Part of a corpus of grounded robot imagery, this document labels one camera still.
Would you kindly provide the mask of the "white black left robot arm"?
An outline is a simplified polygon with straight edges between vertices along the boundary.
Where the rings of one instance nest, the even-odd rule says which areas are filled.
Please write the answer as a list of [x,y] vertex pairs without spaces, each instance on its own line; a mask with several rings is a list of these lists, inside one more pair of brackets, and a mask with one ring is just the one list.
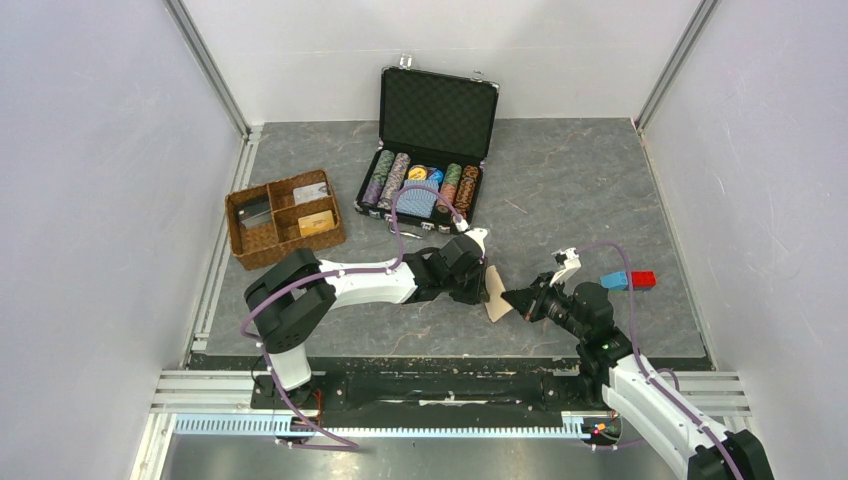
[[306,405],[314,381],[305,343],[328,312],[370,303],[429,302],[442,294],[476,305],[485,286],[487,230],[472,228],[443,247],[373,263],[319,260],[300,248],[263,274],[244,293],[252,339],[264,349],[277,378],[275,392],[290,407]]

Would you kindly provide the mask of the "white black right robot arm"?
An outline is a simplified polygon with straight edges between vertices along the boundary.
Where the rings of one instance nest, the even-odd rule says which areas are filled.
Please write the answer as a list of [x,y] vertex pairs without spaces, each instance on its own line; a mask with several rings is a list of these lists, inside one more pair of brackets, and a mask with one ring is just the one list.
[[771,479],[761,441],[733,432],[697,409],[637,352],[615,324],[609,292],[583,282],[572,293],[546,272],[501,297],[526,321],[548,319],[578,341],[577,392],[591,408],[616,411],[680,479]]

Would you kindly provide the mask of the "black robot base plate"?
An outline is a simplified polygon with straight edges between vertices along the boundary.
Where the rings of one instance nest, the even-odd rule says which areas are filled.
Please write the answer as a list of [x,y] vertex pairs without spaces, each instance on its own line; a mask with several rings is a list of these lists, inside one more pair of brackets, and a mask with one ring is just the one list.
[[352,428],[555,427],[615,413],[586,397],[574,358],[314,357],[311,378],[281,394],[252,371],[255,410],[294,405],[320,426]]

